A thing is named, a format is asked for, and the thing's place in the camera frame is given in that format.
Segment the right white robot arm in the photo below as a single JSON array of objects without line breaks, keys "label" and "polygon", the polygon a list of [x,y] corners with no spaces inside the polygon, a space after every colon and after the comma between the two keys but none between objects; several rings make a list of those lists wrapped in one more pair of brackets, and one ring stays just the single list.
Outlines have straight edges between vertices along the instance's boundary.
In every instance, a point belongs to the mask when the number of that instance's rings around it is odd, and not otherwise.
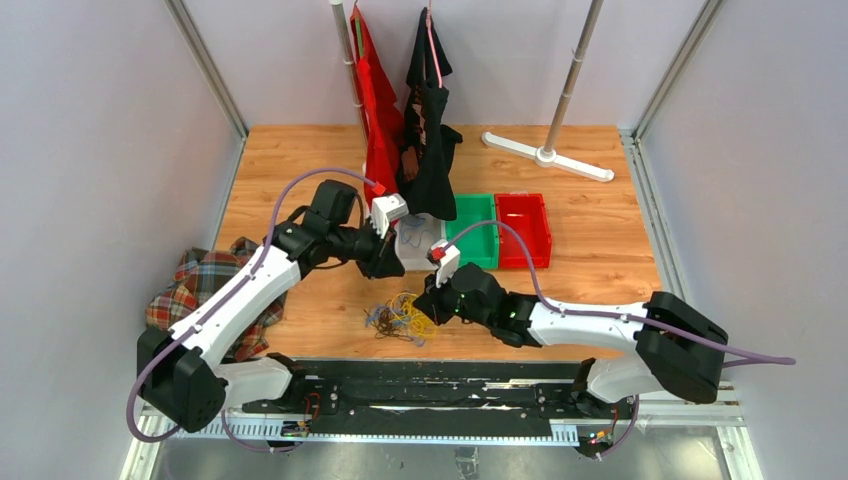
[{"label": "right white robot arm", "polygon": [[541,300],[509,292],[467,264],[445,281],[429,275],[413,305],[437,325],[459,318],[515,348],[586,345],[621,352],[616,359],[581,363],[571,400],[587,417],[625,397],[660,390],[696,404],[718,396],[728,335],[672,293],[621,305]]}]

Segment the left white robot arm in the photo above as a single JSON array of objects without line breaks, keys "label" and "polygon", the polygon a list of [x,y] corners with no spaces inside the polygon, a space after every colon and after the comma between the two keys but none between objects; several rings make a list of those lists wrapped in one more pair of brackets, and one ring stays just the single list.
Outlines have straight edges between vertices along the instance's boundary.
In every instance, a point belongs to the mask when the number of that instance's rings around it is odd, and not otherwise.
[{"label": "left white robot arm", "polygon": [[398,194],[373,199],[360,226],[349,223],[358,191],[321,182],[312,202],[274,225],[237,274],[168,330],[148,328],[138,339],[138,379],[132,397],[164,414],[176,428],[197,432],[229,408],[269,400],[283,413],[298,411],[306,386],[295,364],[279,354],[225,362],[235,341],[271,303],[330,259],[353,262],[369,279],[400,277],[394,224],[406,216]]}]

